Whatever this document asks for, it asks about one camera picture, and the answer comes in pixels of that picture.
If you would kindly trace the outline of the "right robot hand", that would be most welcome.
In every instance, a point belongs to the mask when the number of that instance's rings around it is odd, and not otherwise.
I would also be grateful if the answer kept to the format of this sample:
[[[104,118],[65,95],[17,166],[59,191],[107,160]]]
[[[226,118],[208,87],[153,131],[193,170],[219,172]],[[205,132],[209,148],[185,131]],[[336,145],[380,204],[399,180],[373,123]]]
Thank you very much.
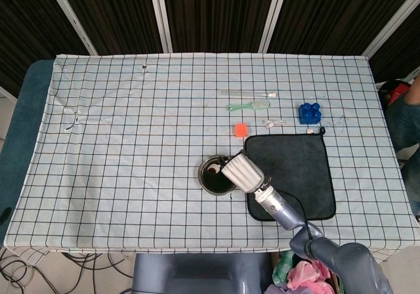
[[[243,150],[225,163],[221,173],[246,194],[265,190],[271,183],[271,178],[266,177]]]

